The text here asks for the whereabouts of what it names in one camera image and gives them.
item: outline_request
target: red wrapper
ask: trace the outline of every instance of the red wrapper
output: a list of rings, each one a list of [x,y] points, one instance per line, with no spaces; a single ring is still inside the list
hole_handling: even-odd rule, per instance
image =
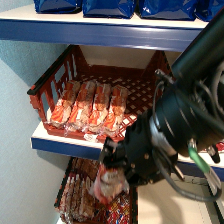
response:
[[[123,190],[129,190],[129,185],[123,170],[106,169],[106,167],[101,164],[93,185],[94,196],[102,204],[109,204]]]

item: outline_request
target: black cable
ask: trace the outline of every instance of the black cable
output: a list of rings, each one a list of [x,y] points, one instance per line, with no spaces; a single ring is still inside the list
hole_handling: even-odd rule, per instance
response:
[[[219,101],[218,101],[218,85],[220,82],[220,78],[223,74],[223,63],[220,64],[220,66],[218,67],[218,69],[216,70],[216,73],[212,79],[212,84],[211,84],[211,91],[212,91],[212,96],[214,98],[214,102],[216,104],[216,107],[218,109],[218,112],[224,116],[224,111],[223,108],[219,105]]]
[[[182,195],[182,196],[184,196],[186,198],[189,198],[189,199],[192,199],[192,200],[196,200],[196,201],[201,201],[201,202],[213,202],[213,201],[216,201],[221,196],[222,189],[220,189],[220,188],[217,188],[216,194],[213,195],[213,196],[210,196],[210,197],[196,195],[196,194],[194,194],[192,192],[185,191],[185,190],[181,189],[180,187],[178,187],[175,184],[175,182],[173,181],[173,179],[167,173],[166,169],[163,167],[163,164],[162,164],[161,160],[159,159],[158,152],[156,152],[155,149],[152,150],[152,156],[153,156],[153,159],[155,161],[156,166],[159,168],[160,172],[165,177],[166,181],[180,195]]]
[[[217,113],[216,103],[214,101],[214,98],[212,97],[212,93],[210,92],[209,88],[206,85],[204,85],[202,82],[196,81],[195,84],[197,87],[200,87],[202,90],[204,90],[204,92],[207,94],[207,96],[209,97],[209,100],[211,102],[212,111],[213,111],[215,118],[217,118],[218,120],[221,120]]]
[[[204,113],[195,103],[189,100],[189,98],[183,94],[179,89],[176,89],[176,94],[182,98],[183,102],[186,103],[193,111],[203,119],[210,127],[216,129],[221,135],[224,135],[224,122],[217,121],[211,115]]]
[[[161,129],[160,129],[159,125],[156,122],[156,95],[157,95],[159,87],[162,86],[162,85],[164,85],[163,81],[160,81],[157,84],[155,92],[154,92],[154,95],[153,95],[153,102],[152,102],[152,118],[153,118],[154,124],[155,124],[158,132],[161,132]]]
[[[164,150],[162,150],[161,148],[157,148],[157,150],[160,152],[160,154],[163,156],[163,158],[166,160],[166,162],[168,163],[168,165],[171,167],[171,170],[177,175],[177,177],[181,180],[184,181],[184,177],[182,176],[182,173],[180,174],[178,172],[178,170],[176,169],[176,167],[174,167],[174,165],[172,164],[172,162],[170,161],[169,157],[167,156],[167,154],[165,153]]]

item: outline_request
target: green cable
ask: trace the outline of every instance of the green cable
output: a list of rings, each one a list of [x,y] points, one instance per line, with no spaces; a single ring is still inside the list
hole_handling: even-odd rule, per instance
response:
[[[197,148],[189,146],[188,153],[190,158],[195,162],[195,164],[203,173],[210,172],[210,166],[201,158],[201,156],[198,155]]]

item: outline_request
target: shelf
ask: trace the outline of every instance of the shelf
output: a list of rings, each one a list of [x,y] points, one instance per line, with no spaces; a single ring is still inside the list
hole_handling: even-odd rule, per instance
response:
[[[160,49],[182,52],[207,23],[200,20],[83,18],[78,14],[37,14],[34,4],[0,13],[0,39]]]
[[[31,137],[31,147],[37,150],[98,160],[103,144],[49,135],[43,123],[40,122]]]
[[[102,143],[93,143],[84,140],[49,135],[42,122],[40,122],[31,137],[31,145],[33,149],[37,150],[94,160],[98,160],[100,151],[103,148]],[[207,153],[200,153],[200,155],[210,166],[213,167],[221,181],[224,181],[224,153],[220,153],[221,162],[219,164],[214,164]],[[181,171],[185,175],[204,177],[190,158],[179,155],[178,167],[180,167]]]

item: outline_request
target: cable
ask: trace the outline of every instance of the cable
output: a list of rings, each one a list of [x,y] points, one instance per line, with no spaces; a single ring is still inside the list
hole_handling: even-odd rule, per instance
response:
[[[159,87],[162,85],[164,85],[163,81],[160,81],[157,84],[154,95],[153,95],[153,102],[152,102],[152,118],[153,118],[154,124],[155,124],[158,132],[161,132],[161,128],[159,127],[159,125],[156,122],[156,95],[157,95]]]
[[[213,98],[215,99],[214,102],[216,104],[216,107],[218,109],[218,112],[224,116],[224,111],[223,111],[223,108],[219,105],[219,101],[218,101],[218,85],[219,85],[219,81],[220,81],[220,78],[223,74],[223,67],[224,67],[224,62],[222,62],[219,67],[217,68],[216,70],[216,73],[212,79],[212,84],[211,84],[211,91],[212,91],[212,96]]]
[[[201,118],[206,121],[206,123],[212,127],[213,129],[216,129],[218,132],[221,133],[222,137],[224,135],[224,122],[215,120],[212,116],[209,114],[204,113],[201,111],[201,109],[192,101],[188,99],[188,97],[183,94],[179,89],[176,89],[176,94],[179,95],[180,98],[182,98],[183,102],[186,103],[189,107],[191,107],[194,112]]]
[[[220,117],[219,117],[219,115],[218,115],[218,113],[217,113],[216,103],[215,103],[215,101],[214,101],[214,99],[213,99],[213,97],[212,97],[212,94],[211,94],[209,88],[208,88],[206,85],[204,85],[202,82],[198,82],[198,81],[196,81],[195,84],[196,84],[196,86],[198,86],[198,87],[200,87],[202,90],[204,90],[204,92],[207,94],[207,96],[209,97],[209,100],[210,100],[210,102],[211,102],[212,111],[213,111],[213,113],[214,113],[214,116],[215,116],[218,120],[221,120]]]
[[[163,164],[162,164],[161,160],[159,159],[158,152],[155,150],[155,148],[152,150],[152,156],[153,156],[153,159],[155,161],[156,166],[159,168],[160,172],[165,177],[166,181],[180,195],[182,195],[182,196],[184,196],[186,198],[189,198],[189,199],[192,199],[192,200],[201,201],[201,202],[213,202],[213,201],[216,201],[221,196],[222,189],[220,189],[220,188],[217,188],[216,194],[213,195],[213,196],[210,196],[210,197],[204,197],[204,196],[196,195],[196,194],[193,194],[191,192],[188,192],[188,191],[185,191],[185,190],[181,189],[180,187],[178,187],[175,184],[173,179],[167,173],[166,169],[163,167]]]

